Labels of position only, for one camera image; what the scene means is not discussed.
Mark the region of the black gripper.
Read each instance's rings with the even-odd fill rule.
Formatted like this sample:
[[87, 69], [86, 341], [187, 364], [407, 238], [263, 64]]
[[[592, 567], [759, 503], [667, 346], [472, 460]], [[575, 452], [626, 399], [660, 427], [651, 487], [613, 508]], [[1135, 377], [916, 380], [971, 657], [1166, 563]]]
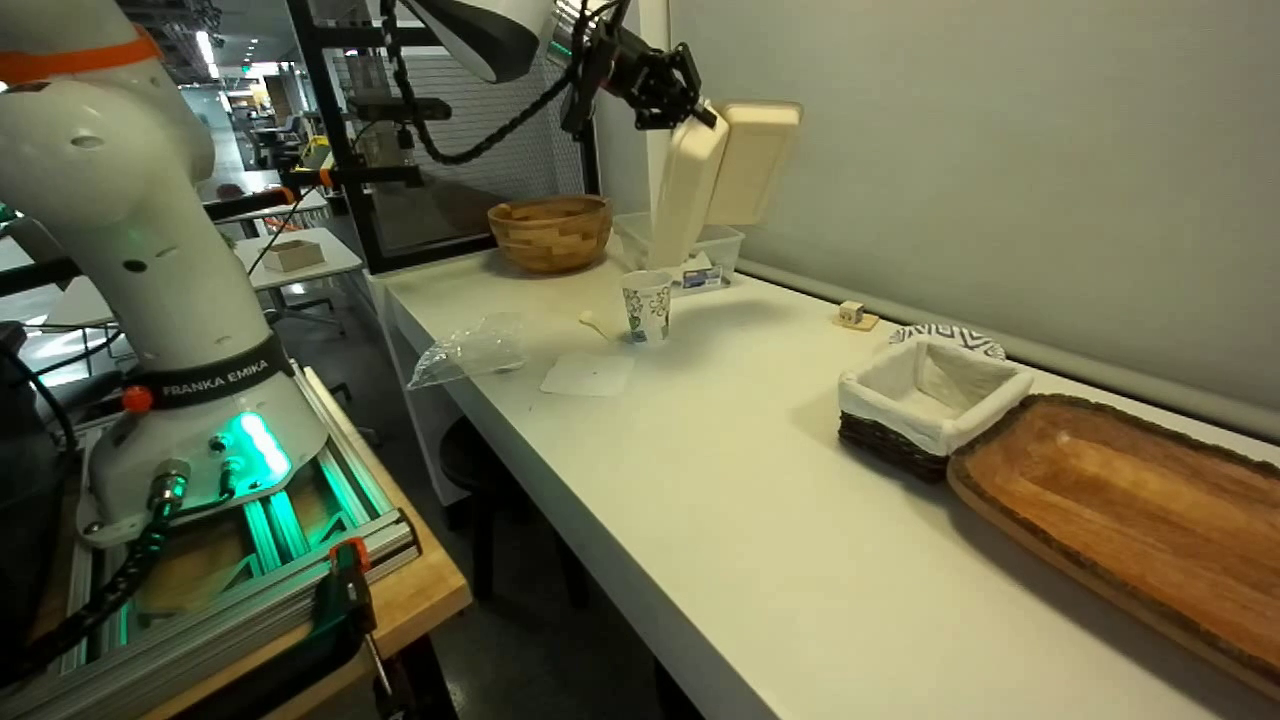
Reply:
[[716, 129], [716, 112], [699, 102], [699, 71], [687, 44], [651, 48], [629, 27], [597, 32], [587, 44], [584, 97], [619, 97], [638, 129], [679, 129], [696, 118]]

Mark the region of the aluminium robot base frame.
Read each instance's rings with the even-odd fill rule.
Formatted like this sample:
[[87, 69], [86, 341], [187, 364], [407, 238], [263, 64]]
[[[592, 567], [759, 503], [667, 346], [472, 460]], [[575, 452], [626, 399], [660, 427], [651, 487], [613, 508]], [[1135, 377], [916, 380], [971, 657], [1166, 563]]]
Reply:
[[336, 452], [313, 368], [300, 390], [323, 422], [321, 452], [280, 487], [261, 487], [257, 447], [270, 427], [247, 416], [219, 435], [219, 495], [184, 498], [164, 553], [87, 637], [0, 695], [4, 720], [124, 720], [147, 715], [197, 675], [233, 663], [263, 640], [306, 626], [300, 663], [321, 663], [313, 637], [330, 553], [364, 540], [372, 563], [407, 547], [407, 524]]

